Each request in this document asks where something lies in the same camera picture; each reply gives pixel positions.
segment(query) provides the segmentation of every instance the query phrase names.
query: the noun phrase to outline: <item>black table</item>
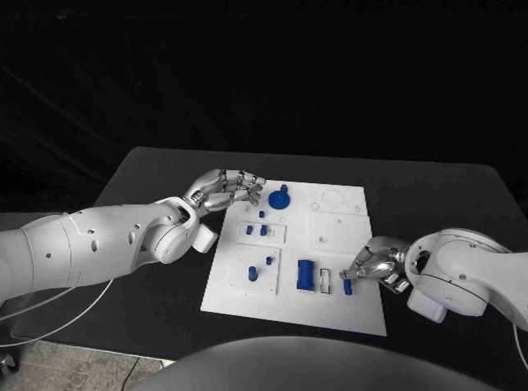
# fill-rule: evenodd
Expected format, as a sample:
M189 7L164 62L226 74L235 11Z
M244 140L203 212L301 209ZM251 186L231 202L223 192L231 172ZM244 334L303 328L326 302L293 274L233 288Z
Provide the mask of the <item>black table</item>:
M444 228L490 235L514 252L528 251L528 223L496 170L483 165L336 159L136 148L95 206L148 204L182 196L213 168L244 169L265 178L366 188L375 235L414 241ZM203 222L220 230L225 212ZM425 358L503 389L528 389L513 326L490 306L480 318L450 312L442 324L409 310L409 293L385 288L388 337L200 311L212 268L209 254L190 250L173 265L151 264L114 281L82 319L49 340L144 356L180 359L200 349L257 336L317 336L376 345ZM105 284L78 288L20 318L16 336L39 336L88 307ZM35 301L52 292L35 295ZM528 360L528 333L520 332Z

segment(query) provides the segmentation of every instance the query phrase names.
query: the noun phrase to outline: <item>white cable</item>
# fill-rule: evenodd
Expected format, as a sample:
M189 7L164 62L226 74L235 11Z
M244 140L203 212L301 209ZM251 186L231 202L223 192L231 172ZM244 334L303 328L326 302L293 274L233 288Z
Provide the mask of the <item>white cable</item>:
M517 350L519 350L520 358L522 358L523 363L526 365L526 370L528 371L528 364L526 363L526 356L523 355L523 350L520 348L520 343L519 343L519 333L517 333L516 324L513 324L513 330L514 330L514 341L517 342Z
M56 330L53 330L52 332L49 332L45 336L40 336L38 338L35 338L33 340L26 340L25 342L17 342L16 344L7 344L7 345L0 345L0 348L9 348L10 346L19 346L19 345L25 345L27 344L29 342L33 342L36 340L40 340L42 338L45 338L46 336L51 336L52 334L55 334L56 332L59 332L66 326L69 326L71 324L74 324L74 322L76 322L79 320L79 318L84 316L84 314L91 310L91 308L95 306L95 304L98 303L100 299L102 298L104 294L105 294L105 291L108 290L108 287L111 286L111 283L114 282L114 280L110 281L108 283L108 286L105 287L104 291L100 293L100 296L97 298L97 300L94 301L94 303L91 304L91 306L85 309L85 311L82 312L82 314L68 323L65 324L65 326L61 326Z
M61 296L65 296L71 291L74 291L74 289L76 289L79 287L79 280L76 281L76 285L74 287L71 287L66 291L64 291L62 293L59 293L56 296L53 296L51 299L46 299L45 301L42 301L40 303L32 305L30 307L25 308L23 310L19 310L17 312L15 312L13 314L7 314L4 315L2 318L0 318L0 322L6 319L10 319L13 316L17 316L20 314L23 314L25 312L30 311L33 308L38 308L40 307L42 305L46 305L48 303L51 303L51 301L53 301L55 299L58 299Z

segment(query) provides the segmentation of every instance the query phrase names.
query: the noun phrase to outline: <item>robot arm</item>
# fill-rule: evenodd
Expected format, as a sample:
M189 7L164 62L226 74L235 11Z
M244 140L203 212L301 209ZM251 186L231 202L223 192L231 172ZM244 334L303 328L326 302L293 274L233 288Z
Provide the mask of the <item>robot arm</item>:
M213 170L187 190L147 205L118 205L49 216L0 232L0 302L49 288L102 283L146 263L172 263L218 234L200 218L249 200L258 205L264 178Z
M483 316L491 304L528 331L528 253L511 253L483 234L451 229L411 246L373 238L360 254L341 278L375 278L395 293L412 284L408 305L435 322L448 310Z

